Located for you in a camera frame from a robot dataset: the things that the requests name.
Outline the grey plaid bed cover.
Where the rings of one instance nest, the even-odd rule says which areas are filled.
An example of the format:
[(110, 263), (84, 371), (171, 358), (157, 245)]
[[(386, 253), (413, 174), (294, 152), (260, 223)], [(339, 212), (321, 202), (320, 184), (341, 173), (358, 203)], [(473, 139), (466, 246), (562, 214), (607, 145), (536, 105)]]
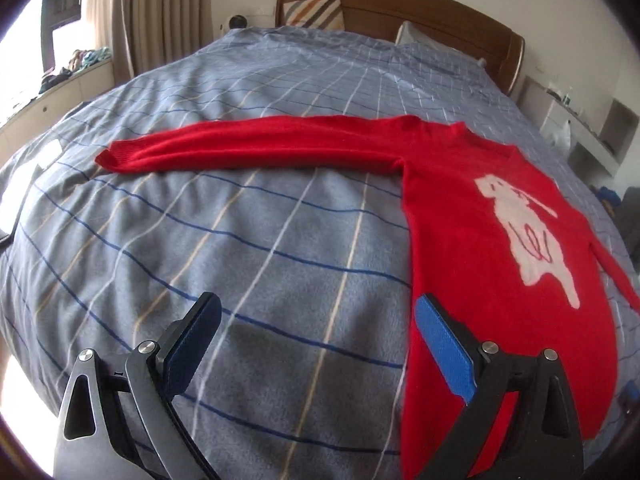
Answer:
[[(52, 142), (1, 253), (1, 333), (48, 408), (85, 348), (156, 339), (203, 292), (219, 330), (175, 406), (226, 479), (412, 479), (463, 408), (414, 327), (400, 174), (257, 167), (119, 174), (116, 141), (273, 116), (414, 116), (513, 145), (559, 188), (627, 273), (613, 221), (480, 66), (349, 32), (244, 29), (101, 96), (17, 152), (10, 182)], [(618, 354), (593, 462), (639, 375), (639, 304), (612, 278)]]

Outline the small white round speaker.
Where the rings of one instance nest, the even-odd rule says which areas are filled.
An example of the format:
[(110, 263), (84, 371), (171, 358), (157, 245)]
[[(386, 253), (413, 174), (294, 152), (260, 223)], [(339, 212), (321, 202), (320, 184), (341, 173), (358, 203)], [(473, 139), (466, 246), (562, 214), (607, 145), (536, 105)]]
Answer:
[(238, 29), (246, 29), (248, 27), (248, 19), (242, 14), (234, 14), (228, 16), (220, 25), (220, 36), (227, 35), (228, 32)]

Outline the red knit sweater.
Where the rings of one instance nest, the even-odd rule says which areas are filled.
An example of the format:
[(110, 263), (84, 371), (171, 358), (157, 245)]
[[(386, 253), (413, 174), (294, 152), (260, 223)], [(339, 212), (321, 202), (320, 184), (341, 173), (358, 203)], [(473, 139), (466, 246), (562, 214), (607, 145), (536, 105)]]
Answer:
[(558, 352), (582, 437), (601, 429), (618, 371), (602, 278), (612, 278), (631, 307), (639, 298), (589, 221), (515, 146), (461, 122), (414, 116), (273, 116), (116, 141), (96, 162), (119, 174), (257, 167), (400, 174), (413, 296), (430, 292), (475, 336), (506, 351)]

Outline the clothes pile on windowsill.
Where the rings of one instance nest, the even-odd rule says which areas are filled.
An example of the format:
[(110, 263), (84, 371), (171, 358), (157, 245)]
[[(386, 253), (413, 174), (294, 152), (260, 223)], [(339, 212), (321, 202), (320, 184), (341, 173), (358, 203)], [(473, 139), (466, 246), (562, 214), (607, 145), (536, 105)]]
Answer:
[(87, 68), (107, 60), (112, 56), (109, 47), (100, 47), (92, 50), (75, 50), (70, 62), (63, 66), (57, 73), (46, 73), (41, 79), (39, 94), (47, 92), (57, 84), (66, 81), (71, 76), (86, 70)]

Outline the black smartphone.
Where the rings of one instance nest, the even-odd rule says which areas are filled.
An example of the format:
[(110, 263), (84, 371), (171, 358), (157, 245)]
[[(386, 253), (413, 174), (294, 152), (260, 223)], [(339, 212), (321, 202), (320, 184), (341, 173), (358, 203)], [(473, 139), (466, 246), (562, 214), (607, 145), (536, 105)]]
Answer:
[(12, 240), (13, 240), (12, 233), (6, 233), (3, 231), (0, 232), (0, 248), (5, 248), (9, 244), (11, 244)]

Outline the grey pillow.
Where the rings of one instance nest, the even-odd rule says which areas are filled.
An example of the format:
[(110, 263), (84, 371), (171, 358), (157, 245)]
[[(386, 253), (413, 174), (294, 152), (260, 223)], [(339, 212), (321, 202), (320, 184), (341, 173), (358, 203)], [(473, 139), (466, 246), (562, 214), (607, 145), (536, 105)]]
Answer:
[(418, 44), (424, 44), (440, 53), (454, 54), (457, 55), (458, 58), (464, 58), (469, 62), (473, 62), (475, 65), (480, 66), (481, 68), (485, 68), (487, 66), (487, 61), (484, 58), (473, 58), (471, 55), (465, 54), (462, 51), (448, 47), (446, 44), (442, 44), (441, 42), (431, 38), (425, 32), (421, 32), (420, 29), (416, 27), (413, 22), (404, 21), (397, 32), (395, 44), (396, 46), (402, 46), (403, 44), (414, 44), (417, 42)]

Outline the wooden headboard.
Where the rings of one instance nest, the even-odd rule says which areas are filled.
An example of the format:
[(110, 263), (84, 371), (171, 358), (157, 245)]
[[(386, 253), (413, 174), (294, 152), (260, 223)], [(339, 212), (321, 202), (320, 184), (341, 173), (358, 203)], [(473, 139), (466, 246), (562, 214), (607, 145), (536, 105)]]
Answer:
[[(274, 24), (285, 24), (284, 6), (277, 0)], [(525, 40), (508, 26), (454, 0), (341, 0), (345, 29), (392, 41), (402, 22), (448, 47), (484, 58), (485, 70), (507, 96), (512, 92), (525, 53)]]

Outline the beige curtain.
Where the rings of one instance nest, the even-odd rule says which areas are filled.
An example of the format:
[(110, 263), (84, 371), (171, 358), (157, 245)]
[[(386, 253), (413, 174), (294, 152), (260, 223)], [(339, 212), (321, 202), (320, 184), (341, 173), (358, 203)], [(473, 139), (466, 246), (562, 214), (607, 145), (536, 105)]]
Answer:
[(81, 0), (81, 17), (110, 49), (116, 84), (214, 40), (213, 0)]

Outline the white plastic bag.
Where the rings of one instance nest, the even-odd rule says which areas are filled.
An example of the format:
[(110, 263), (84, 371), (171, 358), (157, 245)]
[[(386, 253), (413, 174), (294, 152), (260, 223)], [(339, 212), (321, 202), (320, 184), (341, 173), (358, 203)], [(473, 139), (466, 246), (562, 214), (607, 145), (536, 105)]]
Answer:
[(540, 129), (540, 134), (550, 148), (557, 151), (564, 159), (568, 159), (572, 151), (572, 129), (569, 120), (558, 125), (549, 119)]

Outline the white bedside shelf unit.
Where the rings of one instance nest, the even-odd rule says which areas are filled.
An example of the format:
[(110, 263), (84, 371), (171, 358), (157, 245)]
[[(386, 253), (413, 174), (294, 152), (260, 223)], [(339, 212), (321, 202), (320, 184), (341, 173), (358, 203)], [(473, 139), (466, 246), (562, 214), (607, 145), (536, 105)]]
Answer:
[(530, 77), (524, 79), (516, 104), (539, 132), (549, 119), (558, 125), (570, 121), (572, 151), (565, 160), (580, 180), (620, 194), (639, 185), (639, 115), (622, 102), (611, 103), (598, 132)]

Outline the striped pillow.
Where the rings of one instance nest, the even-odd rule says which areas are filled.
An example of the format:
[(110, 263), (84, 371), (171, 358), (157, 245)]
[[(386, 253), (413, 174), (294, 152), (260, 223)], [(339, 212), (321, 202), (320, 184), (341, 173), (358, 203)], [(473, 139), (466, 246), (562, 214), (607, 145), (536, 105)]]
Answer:
[(295, 0), (282, 6), (285, 26), (342, 32), (342, 0)]

